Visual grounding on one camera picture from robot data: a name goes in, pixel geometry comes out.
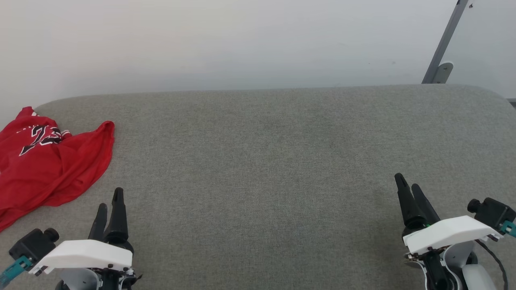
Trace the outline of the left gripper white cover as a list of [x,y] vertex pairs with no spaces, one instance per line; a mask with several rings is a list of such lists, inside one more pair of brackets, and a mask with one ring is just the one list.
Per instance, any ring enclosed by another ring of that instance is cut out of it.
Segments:
[[101,203],[90,229],[88,239],[67,240],[45,255],[29,271],[36,274],[42,268],[48,274],[54,269],[98,268],[122,271],[131,268],[133,254],[127,249],[111,244],[122,244],[129,238],[124,191],[117,187],[111,202],[111,215],[107,223],[108,207]]

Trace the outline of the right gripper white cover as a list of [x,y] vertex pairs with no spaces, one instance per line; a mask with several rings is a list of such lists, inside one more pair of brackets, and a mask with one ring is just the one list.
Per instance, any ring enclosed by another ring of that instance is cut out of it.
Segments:
[[396,173],[394,178],[404,231],[415,231],[402,237],[412,255],[421,256],[431,250],[476,239],[486,241],[493,237],[497,241],[503,238],[495,229],[470,216],[441,220],[418,184],[410,187],[401,173]]

